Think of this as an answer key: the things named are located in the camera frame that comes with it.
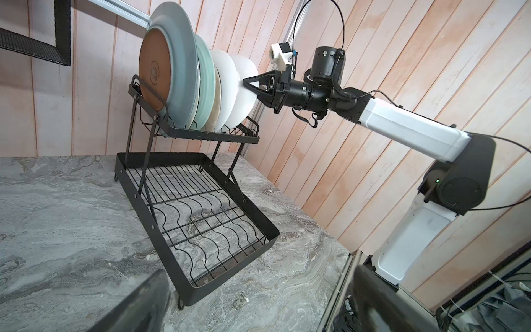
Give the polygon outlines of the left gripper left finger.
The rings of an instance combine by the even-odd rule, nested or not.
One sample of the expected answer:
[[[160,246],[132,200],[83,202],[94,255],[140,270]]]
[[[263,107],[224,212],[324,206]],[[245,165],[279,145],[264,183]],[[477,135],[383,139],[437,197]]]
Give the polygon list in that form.
[[[158,269],[90,331],[161,331],[170,298],[167,273]]]

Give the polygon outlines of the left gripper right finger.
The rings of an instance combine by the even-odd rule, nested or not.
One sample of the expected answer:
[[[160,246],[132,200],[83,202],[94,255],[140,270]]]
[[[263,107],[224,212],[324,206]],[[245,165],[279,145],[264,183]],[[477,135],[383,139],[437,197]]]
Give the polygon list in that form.
[[[438,331],[366,266],[355,268],[353,292],[362,331]]]

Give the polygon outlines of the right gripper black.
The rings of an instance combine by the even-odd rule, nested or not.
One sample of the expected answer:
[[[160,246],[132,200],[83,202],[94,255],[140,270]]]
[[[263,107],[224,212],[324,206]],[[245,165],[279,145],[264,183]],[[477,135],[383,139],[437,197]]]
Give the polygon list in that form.
[[[345,59],[344,49],[321,46],[315,50],[313,64],[302,81],[292,78],[294,70],[288,65],[283,71],[244,78],[242,84],[261,103],[271,104],[275,113],[282,107],[311,111],[316,116],[325,116],[329,110],[344,113],[347,93],[340,87],[340,80]]]

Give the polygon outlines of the white plate black outline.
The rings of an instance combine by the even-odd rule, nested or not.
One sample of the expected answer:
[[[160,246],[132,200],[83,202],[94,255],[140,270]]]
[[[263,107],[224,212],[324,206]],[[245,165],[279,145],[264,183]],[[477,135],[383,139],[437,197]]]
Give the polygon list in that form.
[[[235,128],[246,119],[257,99],[257,94],[243,86],[243,79],[258,76],[257,67],[251,59],[242,55],[231,55],[231,58],[239,74],[239,90],[231,114],[225,122],[229,129]]]

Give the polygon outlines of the orange sunburst plate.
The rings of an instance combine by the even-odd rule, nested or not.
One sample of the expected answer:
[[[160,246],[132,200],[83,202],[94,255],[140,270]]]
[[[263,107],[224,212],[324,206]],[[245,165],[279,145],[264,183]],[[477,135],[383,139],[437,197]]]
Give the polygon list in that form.
[[[216,49],[210,52],[221,82],[221,108],[217,123],[214,126],[214,131],[220,132],[229,119],[235,105],[239,90],[239,74],[233,59],[226,52]]]

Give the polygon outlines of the large teal green plate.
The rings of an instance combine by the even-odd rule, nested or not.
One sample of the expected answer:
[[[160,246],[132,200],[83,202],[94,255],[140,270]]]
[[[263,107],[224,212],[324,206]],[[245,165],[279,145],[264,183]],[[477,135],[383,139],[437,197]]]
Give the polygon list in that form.
[[[177,3],[160,4],[149,19],[140,48],[138,75],[141,93],[176,128],[190,128],[196,115],[199,65],[195,33]]]

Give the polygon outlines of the black wire dish rack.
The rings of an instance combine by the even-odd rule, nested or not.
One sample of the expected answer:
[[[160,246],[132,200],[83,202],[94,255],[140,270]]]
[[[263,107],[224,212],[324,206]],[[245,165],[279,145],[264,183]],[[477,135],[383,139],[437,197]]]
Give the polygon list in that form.
[[[143,98],[147,83],[134,76],[131,121],[149,131],[144,152],[126,149],[116,156],[114,179],[123,187],[176,289],[179,309],[218,289],[272,248],[279,230],[244,195],[233,170],[222,171],[214,156],[200,152],[154,152],[157,138],[234,142],[259,141],[254,120],[216,133],[178,129],[170,115]]]

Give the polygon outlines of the light green flower plate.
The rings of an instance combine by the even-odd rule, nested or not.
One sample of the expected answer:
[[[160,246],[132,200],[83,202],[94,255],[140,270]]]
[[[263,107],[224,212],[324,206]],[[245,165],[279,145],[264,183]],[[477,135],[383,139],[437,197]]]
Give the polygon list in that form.
[[[192,123],[192,129],[200,130],[206,123],[212,112],[216,93],[215,66],[205,41],[195,34],[197,55],[199,61],[199,96],[196,115]]]

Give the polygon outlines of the black round plate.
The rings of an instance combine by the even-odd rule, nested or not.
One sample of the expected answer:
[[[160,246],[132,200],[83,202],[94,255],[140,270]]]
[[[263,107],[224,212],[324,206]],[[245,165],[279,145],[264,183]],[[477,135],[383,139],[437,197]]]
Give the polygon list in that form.
[[[206,131],[215,131],[215,126],[217,124],[218,118],[221,113],[221,80],[220,80],[219,72],[217,69],[215,70],[215,78],[216,78],[216,89],[215,89],[214,103],[212,105],[210,116],[207,119],[207,122],[205,124]]]

